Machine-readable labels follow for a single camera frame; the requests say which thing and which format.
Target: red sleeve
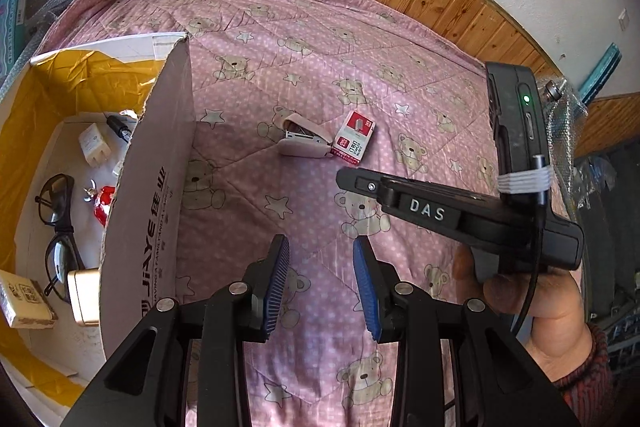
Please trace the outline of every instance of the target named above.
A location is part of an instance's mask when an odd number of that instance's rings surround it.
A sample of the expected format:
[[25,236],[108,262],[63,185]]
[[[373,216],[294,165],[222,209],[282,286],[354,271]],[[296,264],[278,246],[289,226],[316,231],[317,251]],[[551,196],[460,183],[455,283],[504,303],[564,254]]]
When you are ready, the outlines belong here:
[[574,372],[554,382],[582,427],[599,425],[612,396],[607,337],[594,325],[589,329],[593,336],[589,357]]

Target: black cable plug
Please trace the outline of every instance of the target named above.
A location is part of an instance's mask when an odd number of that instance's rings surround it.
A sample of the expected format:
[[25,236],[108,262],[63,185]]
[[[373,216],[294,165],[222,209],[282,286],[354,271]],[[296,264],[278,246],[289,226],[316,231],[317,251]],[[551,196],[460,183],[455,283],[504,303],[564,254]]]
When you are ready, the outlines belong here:
[[122,138],[127,143],[131,141],[131,130],[123,121],[110,115],[107,117],[107,125],[119,138]]

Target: white rubber band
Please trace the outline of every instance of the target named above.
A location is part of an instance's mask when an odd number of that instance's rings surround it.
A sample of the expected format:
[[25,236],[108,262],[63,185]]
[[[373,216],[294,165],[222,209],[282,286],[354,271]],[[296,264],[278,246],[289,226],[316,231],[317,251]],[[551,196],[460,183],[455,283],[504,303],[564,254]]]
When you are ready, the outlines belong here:
[[531,171],[512,172],[498,176],[498,191],[502,194],[534,194],[551,187],[552,166]]

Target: wall socket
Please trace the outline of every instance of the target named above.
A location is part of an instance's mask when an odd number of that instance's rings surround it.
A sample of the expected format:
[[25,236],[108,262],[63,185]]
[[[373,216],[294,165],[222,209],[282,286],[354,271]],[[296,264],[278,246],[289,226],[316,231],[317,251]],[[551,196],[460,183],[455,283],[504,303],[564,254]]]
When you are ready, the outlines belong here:
[[622,13],[618,16],[618,22],[622,31],[626,30],[629,26],[629,14],[626,12],[626,8],[622,10]]

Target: human hand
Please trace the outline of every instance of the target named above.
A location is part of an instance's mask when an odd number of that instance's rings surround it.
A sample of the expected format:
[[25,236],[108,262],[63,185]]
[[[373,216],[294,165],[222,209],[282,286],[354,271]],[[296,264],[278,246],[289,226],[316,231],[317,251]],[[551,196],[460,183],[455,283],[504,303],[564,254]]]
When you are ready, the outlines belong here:
[[[469,247],[460,245],[453,262],[458,302],[479,298],[495,312],[517,315],[527,293],[529,275],[497,275],[481,284],[476,279]],[[571,274],[550,268],[538,276],[529,315],[533,320],[525,349],[547,378],[559,380],[589,357],[593,338],[584,322],[582,296]]]

